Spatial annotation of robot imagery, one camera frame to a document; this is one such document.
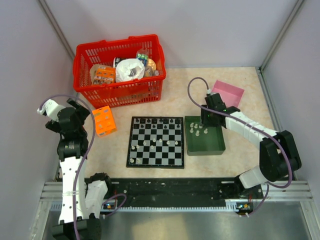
orange package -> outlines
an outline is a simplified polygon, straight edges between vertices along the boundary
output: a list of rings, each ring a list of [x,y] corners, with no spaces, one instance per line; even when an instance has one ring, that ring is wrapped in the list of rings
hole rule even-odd
[[[109,106],[105,106],[92,111],[95,121],[95,132],[99,137],[117,131],[114,117]]]
[[[93,78],[93,84],[113,84],[116,80],[116,69],[99,66]]]

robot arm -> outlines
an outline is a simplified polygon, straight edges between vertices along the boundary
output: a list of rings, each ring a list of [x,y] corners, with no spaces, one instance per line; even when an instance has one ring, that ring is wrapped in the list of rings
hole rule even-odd
[[[84,239],[100,239],[100,211],[104,197],[108,191],[109,177],[106,173],[96,173],[85,183],[87,159],[83,157],[88,150],[87,132],[83,125],[90,114],[89,110],[71,98],[67,101],[72,107],[65,107],[49,99],[37,112],[48,116],[45,127],[60,134],[57,147],[59,164],[62,170],[62,209],[58,225],[52,228],[53,237],[60,239],[76,239],[74,236],[73,196],[76,200],[77,230]],[[76,189],[73,184],[78,173]]]
[[[252,188],[265,182],[275,182],[288,175],[288,167],[284,161],[284,156],[279,151],[277,145],[269,138],[265,137],[261,130],[269,136],[275,138],[283,147],[288,156],[291,170],[296,171],[301,168],[301,160],[292,134],[288,131],[276,132],[266,128],[261,124],[249,119],[238,108],[226,107],[219,93],[208,94],[205,98],[205,107],[232,117],[223,116],[201,109],[201,121],[206,126],[223,126],[226,129],[235,131],[253,143],[260,151],[259,165],[235,177],[235,184],[239,192]]]

white wall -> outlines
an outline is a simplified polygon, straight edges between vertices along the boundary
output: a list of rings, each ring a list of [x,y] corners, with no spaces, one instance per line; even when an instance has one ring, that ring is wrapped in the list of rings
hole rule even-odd
[[[168,67],[260,66],[297,0],[47,0],[69,44],[157,34]]]
[[[59,138],[36,110],[73,93],[72,61],[36,0],[0,1],[0,32],[0,239],[26,240],[58,165]]]
[[[265,70],[282,126],[291,131],[320,210],[320,1],[307,0]]]

white plastic bag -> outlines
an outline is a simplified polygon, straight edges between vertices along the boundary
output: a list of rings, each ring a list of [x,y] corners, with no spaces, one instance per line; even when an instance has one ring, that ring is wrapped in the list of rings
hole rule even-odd
[[[122,60],[115,68],[115,81],[117,83],[142,79],[145,73],[144,64],[137,58]]]

cable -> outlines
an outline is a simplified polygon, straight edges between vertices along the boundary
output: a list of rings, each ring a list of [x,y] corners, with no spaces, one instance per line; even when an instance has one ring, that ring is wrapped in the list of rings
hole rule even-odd
[[[117,198],[117,197],[124,197],[124,200],[123,200],[123,201],[121,202],[121,204],[120,204],[115,210],[113,210],[111,213],[105,214],[106,217],[109,217],[109,216],[115,214],[116,211],[118,211],[118,210],[125,204],[125,202],[126,202],[126,200],[127,200],[127,196],[126,196],[124,193],[119,193],[119,194],[116,194],[116,195],[110,197],[109,199],[107,199],[107,200],[102,204],[102,206],[105,205],[105,204],[107,204],[110,200],[115,199],[115,198]]]
[[[53,95],[53,96],[50,96],[48,97],[45,101],[43,101],[43,103],[40,105],[39,109],[42,110],[42,107],[43,105],[50,99],[54,99],[54,98],[57,98],[57,97],[67,97],[67,98],[72,98],[72,99],[76,99],[78,101],[80,101],[81,103],[83,103],[85,105],[85,107],[89,110],[90,112],[90,115],[91,115],[91,118],[92,118],[92,123],[93,123],[93,130],[92,130],[92,139],[91,139],[91,142],[88,146],[88,149],[86,150],[85,154],[83,155],[83,158],[79,164],[79,167],[76,171],[76,174],[75,174],[75,177],[74,177],[74,182],[73,182],[73,187],[72,187],[72,191],[75,193],[76,192],[76,188],[77,188],[77,180],[78,180],[78,177],[79,177],[79,173],[80,173],[80,170],[82,168],[82,165],[84,164],[87,156],[88,156],[88,153],[94,143],[94,139],[95,139],[95,135],[96,135],[96,123],[95,123],[95,116],[94,114],[92,113],[89,105],[83,101],[81,98],[77,97],[77,96],[72,96],[72,95],[68,95],[68,94],[56,94],[56,95]],[[75,237],[77,240],[81,240],[80,239],[80,235],[79,235],[79,232],[78,232],[78,229],[77,229],[77,211],[76,211],[76,195],[73,194],[72,195],[72,210],[73,210],[73,228],[74,228],[74,233],[75,233]]]
[[[252,212],[250,212],[247,216],[250,217],[252,214],[254,214],[256,211],[258,211],[259,208],[261,208],[262,204],[264,204],[265,200],[267,199],[267,196],[269,194],[269,184],[266,184],[266,192],[264,197],[262,198],[261,202],[256,206]]]
[[[201,109],[203,109],[203,110],[206,110],[206,111],[211,112],[211,113],[214,113],[214,114],[219,114],[219,115],[222,115],[222,116],[224,116],[224,117],[232,118],[232,119],[234,119],[234,120],[236,120],[236,121],[238,121],[238,122],[240,122],[240,123],[242,123],[242,124],[244,124],[244,125],[247,125],[249,128],[252,128],[253,130],[255,130],[255,131],[263,134],[264,136],[268,137],[269,139],[271,139],[271,140],[274,142],[274,144],[280,149],[280,152],[282,153],[282,155],[283,155],[283,157],[284,157],[286,166],[287,166],[287,168],[288,168],[288,175],[289,175],[289,177],[288,177],[288,182],[287,182],[285,185],[283,185],[283,186],[275,185],[275,184],[273,184],[273,183],[271,183],[271,182],[269,182],[269,181],[268,181],[267,183],[268,183],[269,185],[271,185],[271,186],[273,186],[273,187],[275,187],[275,188],[279,188],[279,189],[285,189],[285,188],[289,187],[290,184],[291,184],[291,182],[292,182],[293,173],[292,173],[292,169],[291,169],[291,165],[290,165],[288,156],[287,156],[284,148],[280,145],[280,143],[279,143],[274,137],[272,137],[271,135],[269,135],[269,134],[267,134],[266,132],[264,132],[264,131],[262,131],[262,130],[254,127],[254,126],[252,126],[250,123],[247,123],[247,122],[243,121],[242,119],[239,119],[239,118],[237,118],[237,117],[235,117],[235,116],[232,116],[232,115],[229,115],[229,114],[226,114],[226,113],[223,113],[223,112],[219,112],[219,111],[215,111],[215,110],[209,109],[209,108],[207,108],[207,107],[204,107],[204,106],[201,106],[200,104],[198,104],[198,103],[191,97],[191,94],[190,94],[190,85],[191,85],[191,83],[192,83],[194,80],[196,80],[196,79],[200,79],[200,80],[204,81],[204,83],[205,83],[205,85],[206,85],[206,88],[207,88],[207,91],[209,91],[209,85],[208,85],[208,83],[207,83],[206,80],[204,80],[202,77],[194,77],[193,79],[190,80],[190,82],[189,82],[189,84],[188,84],[188,87],[187,87],[187,92],[188,92],[188,96],[189,96],[190,100],[191,100],[196,106],[198,106],[199,108],[201,108]]]

